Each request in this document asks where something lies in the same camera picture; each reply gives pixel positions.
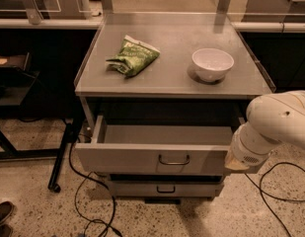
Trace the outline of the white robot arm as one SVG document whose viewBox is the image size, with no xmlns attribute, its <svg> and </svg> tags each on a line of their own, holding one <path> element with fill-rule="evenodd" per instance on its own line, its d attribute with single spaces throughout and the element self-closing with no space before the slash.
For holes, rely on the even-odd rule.
<svg viewBox="0 0 305 237">
<path fill-rule="evenodd" d="M 247 121 L 233 134 L 224 166 L 233 171 L 259 166 L 281 143 L 305 149 L 305 91 L 254 98 Z"/>
</svg>

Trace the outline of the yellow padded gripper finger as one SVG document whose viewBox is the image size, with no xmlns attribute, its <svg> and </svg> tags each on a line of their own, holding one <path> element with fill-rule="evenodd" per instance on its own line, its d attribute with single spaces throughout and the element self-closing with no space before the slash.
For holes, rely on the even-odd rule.
<svg viewBox="0 0 305 237">
<path fill-rule="evenodd" d="M 249 166 L 245 163 L 242 163 L 234 153 L 232 149 L 229 149 L 225 159 L 224 159 L 224 167 L 233 170 L 233 171 L 244 171 L 248 170 Z"/>
</svg>

